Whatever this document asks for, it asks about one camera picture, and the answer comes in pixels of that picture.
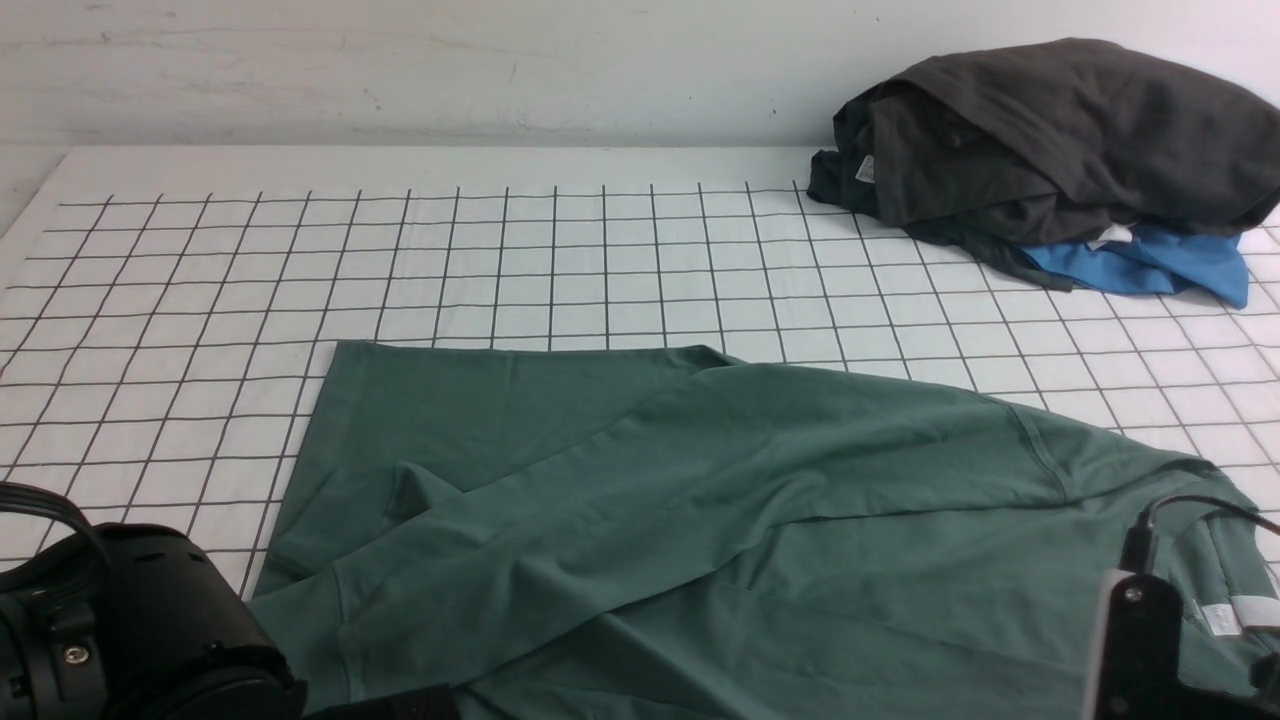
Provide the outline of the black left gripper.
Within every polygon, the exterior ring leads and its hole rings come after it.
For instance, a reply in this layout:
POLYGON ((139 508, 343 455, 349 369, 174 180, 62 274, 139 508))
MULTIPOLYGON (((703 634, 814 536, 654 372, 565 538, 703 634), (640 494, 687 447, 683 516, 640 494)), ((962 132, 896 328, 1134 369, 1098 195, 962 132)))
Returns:
POLYGON ((431 685, 375 700, 337 705, 306 720, 457 720, 460 710, 447 685, 431 685))

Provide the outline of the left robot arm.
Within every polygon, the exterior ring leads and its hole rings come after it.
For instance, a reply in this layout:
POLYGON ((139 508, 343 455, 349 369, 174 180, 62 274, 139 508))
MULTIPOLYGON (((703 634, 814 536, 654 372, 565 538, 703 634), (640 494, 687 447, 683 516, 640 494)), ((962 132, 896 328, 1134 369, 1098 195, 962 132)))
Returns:
POLYGON ((5 719, 308 717, 307 683, 183 533, 17 483, 1 506, 70 530, 3 574, 5 719))

